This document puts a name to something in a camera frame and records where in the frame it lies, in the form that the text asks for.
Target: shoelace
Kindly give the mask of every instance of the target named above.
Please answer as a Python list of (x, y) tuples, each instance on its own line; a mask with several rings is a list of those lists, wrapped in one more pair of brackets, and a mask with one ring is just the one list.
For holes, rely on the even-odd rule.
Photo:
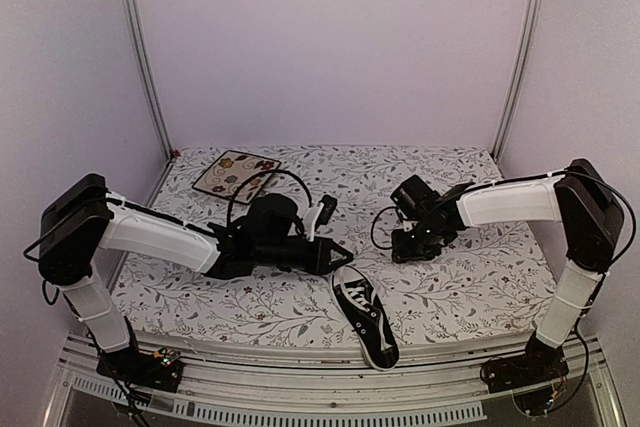
[(364, 296), (364, 287), (348, 287), (347, 294), (362, 307), (369, 306), (371, 303)]

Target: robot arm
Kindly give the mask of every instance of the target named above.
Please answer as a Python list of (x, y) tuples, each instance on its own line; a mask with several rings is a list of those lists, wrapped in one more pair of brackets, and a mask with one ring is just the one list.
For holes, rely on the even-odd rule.
[(614, 256), (624, 215), (611, 192), (586, 160), (564, 171), (489, 186), (462, 184), (440, 196), (418, 177), (392, 194), (408, 228), (392, 234), (396, 262), (430, 260), (457, 232), (496, 222), (562, 222), (567, 262), (547, 310), (525, 354), (485, 364), (483, 380), (491, 392), (510, 390), (568, 373), (562, 344), (590, 306)]
[[(96, 250), (139, 253), (218, 279), (250, 275), (256, 265), (324, 275), (353, 260), (351, 252), (315, 234), (336, 204), (324, 196), (299, 218), (295, 202), (267, 194), (229, 228), (210, 223), (207, 230), (129, 202), (108, 191), (103, 177), (89, 174), (44, 211), (34, 246), (40, 245), (42, 277), (60, 289), (91, 331), (100, 352), (98, 372), (175, 392), (183, 368), (177, 354), (139, 351), (133, 329), (93, 268)], [(289, 235), (294, 224), (304, 236)]]

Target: coaster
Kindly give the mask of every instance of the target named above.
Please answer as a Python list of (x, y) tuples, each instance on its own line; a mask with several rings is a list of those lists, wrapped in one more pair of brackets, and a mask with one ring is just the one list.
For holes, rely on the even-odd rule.
[[(229, 200), (240, 185), (258, 172), (280, 167), (279, 160), (227, 150), (193, 184), (199, 192)], [(249, 204), (273, 174), (253, 179), (236, 197), (236, 202)]]

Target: black cable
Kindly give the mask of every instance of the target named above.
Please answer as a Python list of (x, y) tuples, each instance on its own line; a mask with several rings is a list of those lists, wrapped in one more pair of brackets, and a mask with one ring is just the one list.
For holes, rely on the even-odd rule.
[(73, 210), (71, 210), (69, 213), (67, 213), (62, 219), (60, 219), (58, 222), (56, 222), (54, 224), (53, 227), (51, 227), (49, 230), (47, 230), (44, 234), (42, 234), (40, 236), (40, 238), (38, 238), (38, 240), (36, 240), (35, 242), (33, 242), (31, 245), (29, 245), (29, 247), (27, 247), (26, 249), (24, 249), (22, 251), (22, 255), (25, 259), (30, 260), (31, 262), (35, 262), (36, 264), (38, 262), (40, 262), (40, 259), (37, 259), (35, 257), (33, 257), (32, 255), (29, 255), (29, 252), (31, 252), (33, 249), (35, 249), (36, 247), (38, 247), (40, 244), (42, 244), (42, 242), (44, 242), (45, 240), (47, 240), (49, 237), (51, 237), (61, 226), (62, 224), (64, 224), (65, 222), (67, 222), (71, 217), (73, 217), (74, 215), (76, 215), (80, 209), (82, 209), (83, 207), (92, 204), (93, 202), (97, 201), (97, 200), (104, 200), (104, 197), (93, 197), (91, 199), (87, 199), (83, 202), (80, 202), (76, 207), (73, 208)]
[(526, 182), (526, 181), (530, 181), (530, 180), (541, 180), (541, 179), (545, 179), (545, 178), (549, 178), (549, 177), (557, 177), (559, 175), (573, 175), (574, 177), (581, 177), (584, 179), (588, 179), (591, 180), (593, 182), (595, 182), (596, 184), (604, 187), (605, 189), (607, 189), (609, 192), (611, 192), (613, 195), (615, 195), (627, 208), (627, 211), (629, 212), (629, 217), (631, 218), (631, 234), (629, 235), (629, 240), (627, 241), (627, 243), (625, 244), (625, 246), (613, 257), (613, 259), (611, 259), (611, 265), (613, 265), (615, 262), (617, 262), (625, 253), (627, 253), (627, 251), (631, 248), (631, 245), (633, 244), (633, 241), (636, 237), (636, 232), (637, 232), (637, 219), (636, 219), (636, 214), (633, 210), (633, 207), (631, 206), (631, 203), (625, 198), (624, 195), (622, 195), (617, 189), (615, 189), (614, 187), (612, 187), (611, 185), (607, 184), (606, 182), (597, 179), (595, 177), (592, 177), (590, 175), (587, 174), (583, 174), (582, 172), (573, 172), (573, 171), (569, 171), (569, 170), (557, 170), (554, 172), (549, 172), (548, 174), (539, 174), (539, 175), (532, 175), (532, 176), (528, 176), (528, 177), (517, 177), (514, 179), (505, 179), (505, 180), (500, 180), (497, 182), (492, 182), (491, 184), (482, 184), (482, 185), (477, 185), (475, 187), (470, 187), (462, 192), (458, 192), (456, 195), (453, 195), (447, 199), (445, 199), (444, 201), (441, 201), (439, 203), (437, 203), (431, 210), (429, 210), (429, 212), (427, 212), (425, 214), (425, 217), (429, 216), (430, 214), (432, 214), (433, 212), (435, 212), (436, 210), (440, 209), (442, 206), (448, 204), (449, 202), (453, 202), (458, 200), (460, 197), (462, 197), (465, 194), (471, 193), (471, 192), (476, 192), (479, 190), (484, 190), (484, 189), (488, 189), (491, 187), (495, 187), (498, 185), (506, 185), (506, 184), (512, 184), (512, 183), (516, 183), (516, 182)]
[[(300, 217), (298, 217), (297, 215), (285, 214), (284, 212), (269, 212), (269, 213), (271, 215), (275, 215), (276, 217), (282, 217), (283, 219), (287, 219), (289, 222), (291, 222), (295, 226), (296, 233), (298, 235), (305, 234), (304, 224), (302, 223), (302, 220), (300, 219)], [(260, 215), (260, 217), (263, 217), (264, 215), (266, 215), (266, 212), (263, 212)]]
[(622, 203), (627, 208), (627, 210), (629, 211), (629, 217), (631, 217), (631, 233), (629, 234), (629, 240), (627, 241), (625, 246), (622, 249), (620, 249), (620, 251), (613, 257), (613, 259), (611, 259), (611, 264), (613, 264), (614, 262), (618, 261), (620, 257), (622, 257), (624, 254), (627, 253), (627, 251), (631, 248), (631, 244), (633, 244), (633, 241), (636, 237), (637, 219), (636, 219), (636, 213), (634, 212), (633, 207), (631, 207), (631, 203), (618, 190), (611, 187), (609, 184), (607, 184), (606, 182), (600, 179), (596, 179), (595, 177), (591, 177), (590, 175), (583, 174), (582, 172), (567, 172), (567, 175), (573, 175), (574, 177), (582, 177), (585, 179), (589, 179), (595, 182), (596, 184), (604, 187), (613, 195), (615, 195), (619, 200), (621, 200)]
[(53, 299), (49, 298), (49, 294), (47, 294), (47, 284), (49, 282), (45, 279), (42, 281), (42, 296), (44, 297), (44, 301), (48, 305), (55, 305), (58, 301), (58, 297), (60, 296), (60, 289), (56, 287), (56, 293), (53, 294)]
[(582, 371), (582, 375), (580, 376), (578, 385), (576, 385), (576, 388), (573, 389), (573, 392), (571, 392), (569, 397), (567, 397), (564, 400), (564, 402), (562, 402), (561, 404), (551, 406), (551, 409), (549, 409), (547, 414), (551, 414), (556, 410), (563, 408), (565, 405), (571, 402), (571, 399), (573, 399), (576, 396), (576, 394), (580, 390), (580, 387), (582, 387), (582, 384), (584, 384), (584, 381), (587, 378), (587, 374), (589, 373), (589, 346), (587, 345), (587, 342), (584, 340), (584, 337), (582, 337), (582, 335), (580, 334), (580, 331), (578, 330), (578, 325), (580, 324), (580, 320), (582, 320), (582, 317), (578, 317), (578, 320), (576, 321), (576, 325), (573, 326), (573, 330), (576, 334), (576, 337), (582, 344), (582, 347), (584, 347), (584, 370)]
[(240, 193), (240, 191), (243, 188), (245, 188), (247, 185), (249, 185), (249, 182), (251, 182), (252, 180), (257, 179), (258, 177), (262, 177), (264, 175), (270, 175), (270, 174), (288, 175), (293, 180), (298, 182), (298, 184), (300, 184), (300, 186), (302, 187), (302, 190), (304, 190), (304, 193), (307, 194), (307, 200), (309, 201), (309, 207), (313, 206), (313, 198), (311, 197), (311, 192), (309, 191), (309, 188), (304, 183), (304, 181), (300, 177), (298, 177), (296, 174), (294, 174), (293, 172), (289, 172), (288, 170), (284, 170), (284, 169), (264, 170), (262, 172), (258, 172), (257, 174), (253, 174), (248, 179), (245, 179), (245, 181), (242, 182), (238, 186), (238, 188), (235, 190), (235, 192), (233, 193), (233, 195), (229, 199), (229, 206), (227, 207), (227, 229), (231, 227), (231, 212), (233, 210), (233, 204), (236, 202), (236, 198), (238, 197), (238, 194)]
[(371, 222), (371, 232), (370, 232), (370, 237), (371, 237), (371, 243), (374, 245), (374, 247), (380, 249), (380, 250), (391, 250), (393, 248), (393, 245), (390, 245), (388, 247), (383, 247), (382, 245), (379, 245), (376, 242), (376, 239), (374, 238), (374, 230), (376, 228), (376, 223), (378, 222), (378, 220), (380, 219), (380, 216), (382, 214), (384, 214), (387, 210), (391, 210), (391, 209), (395, 209), (396, 206), (395, 205), (390, 205), (389, 207), (385, 207), (384, 209), (382, 209), (380, 212), (378, 212), (376, 214), (376, 216), (373, 218), (373, 222)]
[[(88, 334), (89, 334), (89, 337), (91, 337), (91, 340), (93, 341), (93, 346), (96, 348), (96, 352), (98, 353), (98, 358), (102, 358), (103, 355), (105, 354), (105, 351), (102, 350), (102, 347), (98, 345), (98, 341), (96, 340), (96, 337), (93, 335), (93, 332), (89, 330)], [(124, 395), (124, 398), (127, 401), (127, 405), (129, 407), (129, 417), (131, 418), (131, 420), (134, 421), (136, 425), (138, 425), (139, 427), (151, 427), (147, 422), (147, 420), (142, 415), (142, 410), (140, 410), (140, 408), (138, 408), (138, 406), (135, 404), (134, 395), (131, 393), (133, 389), (131, 389), (130, 385), (129, 385), (129, 391), (127, 392), (125, 387), (120, 383), (116, 375), (113, 373), (113, 370), (111, 370), (111, 366), (109, 365), (109, 362), (103, 359), (103, 365), (106, 367), (107, 371), (109, 372), (109, 377), (111, 377), (111, 380), (115, 382), (116, 386), (118, 387), (118, 390), (120, 390), (120, 392), (122, 392), (122, 395)]]

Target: patterned table surface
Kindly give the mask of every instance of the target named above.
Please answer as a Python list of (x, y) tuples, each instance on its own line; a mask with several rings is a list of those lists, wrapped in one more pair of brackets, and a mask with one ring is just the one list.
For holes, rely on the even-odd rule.
[[(199, 225), (224, 224), (227, 202), (194, 191), (193, 182), (226, 149), (185, 149), (155, 201), (158, 211)], [(352, 265), (372, 279), (400, 345), (477, 339), (530, 330), (544, 314), (555, 283), (526, 223), (461, 232), (431, 262), (394, 264), (369, 240), (371, 221), (403, 180), (420, 175), (440, 193), (465, 182), (499, 179), (482, 149), (416, 146), (251, 147), (300, 175), (314, 200), (338, 208), (319, 235), (355, 254)], [(274, 176), (264, 192), (298, 201), (300, 188)], [(246, 207), (238, 205), (240, 215)], [(376, 229), (388, 241), (395, 214)], [(327, 278), (258, 267), (251, 277), (209, 279), (179, 265), (129, 255), (113, 292), (136, 330), (215, 342), (287, 347), (349, 347), (358, 339), (334, 305)]]

